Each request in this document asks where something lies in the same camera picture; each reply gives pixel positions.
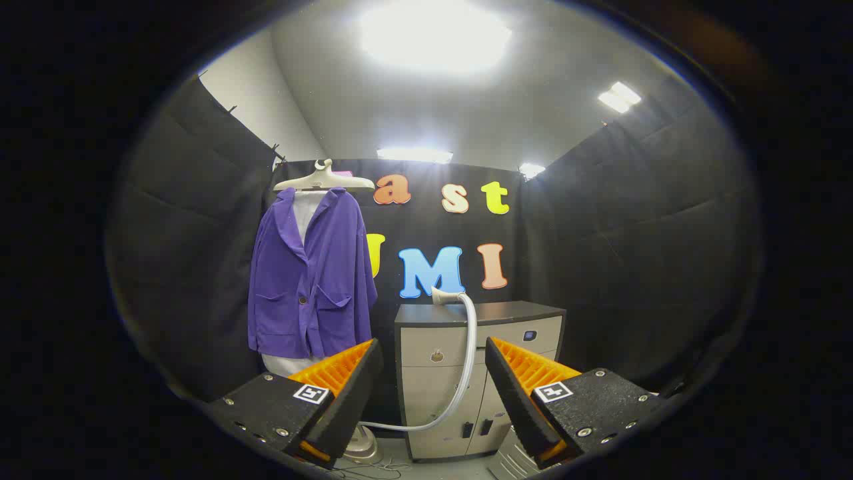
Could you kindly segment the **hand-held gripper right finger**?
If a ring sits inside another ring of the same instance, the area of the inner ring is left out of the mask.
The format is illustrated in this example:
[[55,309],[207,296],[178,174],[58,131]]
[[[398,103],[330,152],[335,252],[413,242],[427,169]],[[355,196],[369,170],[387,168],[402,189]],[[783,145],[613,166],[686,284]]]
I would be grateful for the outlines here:
[[607,369],[579,373],[497,337],[485,365],[537,467],[600,456],[658,420],[667,401]]

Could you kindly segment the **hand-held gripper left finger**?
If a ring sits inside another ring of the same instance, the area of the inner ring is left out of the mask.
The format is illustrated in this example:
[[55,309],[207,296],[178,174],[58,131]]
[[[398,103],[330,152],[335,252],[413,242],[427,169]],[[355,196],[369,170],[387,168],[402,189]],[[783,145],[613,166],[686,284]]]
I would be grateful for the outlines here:
[[299,373],[263,373],[203,412],[223,431],[275,461],[330,470],[362,419],[383,368],[380,341],[363,341]]

